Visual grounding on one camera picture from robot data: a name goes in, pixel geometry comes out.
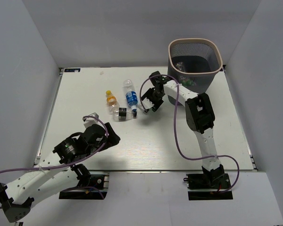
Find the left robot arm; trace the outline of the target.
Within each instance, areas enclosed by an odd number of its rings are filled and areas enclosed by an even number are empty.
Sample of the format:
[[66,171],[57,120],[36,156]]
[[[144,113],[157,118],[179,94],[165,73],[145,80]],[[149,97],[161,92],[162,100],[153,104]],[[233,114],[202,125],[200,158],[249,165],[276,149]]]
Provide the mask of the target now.
[[0,183],[1,209],[8,222],[21,220],[36,204],[56,193],[89,186],[92,176],[81,162],[120,140],[110,123],[93,124],[60,142],[35,168],[25,170],[12,182]]

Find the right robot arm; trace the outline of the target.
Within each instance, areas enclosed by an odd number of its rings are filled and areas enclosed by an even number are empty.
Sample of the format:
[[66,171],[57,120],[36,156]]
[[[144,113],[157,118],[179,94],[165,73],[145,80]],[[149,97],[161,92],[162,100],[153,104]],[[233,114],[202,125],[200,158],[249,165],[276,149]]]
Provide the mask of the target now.
[[[154,87],[144,94],[140,89],[140,109],[147,113],[155,112],[163,104],[163,96],[169,95],[175,99],[173,128],[175,144],[179,154],[186,160],[202,160],[203,182],[210,188],[216,187],[225,171],[219,160],[213,136],[215,114],[209,96],[206,93],[195,93],[181,85],[174,77],[153,72],[146,81],[151,81]],[[180,150],[177,132],[176,115],[178,104],[185,107],[185,117],[188,127],[194,132],[200,147],[201,157],[186,157]]]

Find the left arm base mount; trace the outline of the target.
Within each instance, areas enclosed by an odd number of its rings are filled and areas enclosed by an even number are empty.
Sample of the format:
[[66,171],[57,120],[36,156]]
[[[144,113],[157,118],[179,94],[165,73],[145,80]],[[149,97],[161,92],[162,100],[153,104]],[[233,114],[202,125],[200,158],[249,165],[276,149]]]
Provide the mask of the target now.
[[78,182],[75,188],[59,193],[60,200],[104,200],[108,193],[109,173],[91,172],[84,182]]

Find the green plastic bottle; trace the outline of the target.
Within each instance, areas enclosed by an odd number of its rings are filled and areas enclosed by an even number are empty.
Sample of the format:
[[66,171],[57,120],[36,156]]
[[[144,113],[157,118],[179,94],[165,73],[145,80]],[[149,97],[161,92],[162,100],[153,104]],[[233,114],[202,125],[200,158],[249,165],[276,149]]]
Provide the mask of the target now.
[[196,85],[196,83],[193,80],[184,80],[184,81],[181,82],[181,84],[183,86],[187,86],[187,87]]

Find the clear unlabelled plastic bottle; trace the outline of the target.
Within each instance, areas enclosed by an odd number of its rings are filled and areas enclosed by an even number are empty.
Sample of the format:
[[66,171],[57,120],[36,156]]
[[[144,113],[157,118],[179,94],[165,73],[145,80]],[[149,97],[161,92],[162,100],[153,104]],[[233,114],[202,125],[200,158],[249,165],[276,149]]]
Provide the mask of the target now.
[[184,65],[184,62],[178,62],[176,65],[175,65],[176,69],[181,71],[181,72],[186,72],[186,67]]

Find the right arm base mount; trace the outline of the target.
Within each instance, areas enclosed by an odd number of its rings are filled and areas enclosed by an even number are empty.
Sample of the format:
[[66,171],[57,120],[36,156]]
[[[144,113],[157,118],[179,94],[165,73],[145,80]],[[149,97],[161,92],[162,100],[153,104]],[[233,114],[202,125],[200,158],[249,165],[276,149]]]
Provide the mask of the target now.
[[187,183],[189,201],[232,200],[231,183],[228,174],[214,182],[204,174],[187,174],[183,181]]

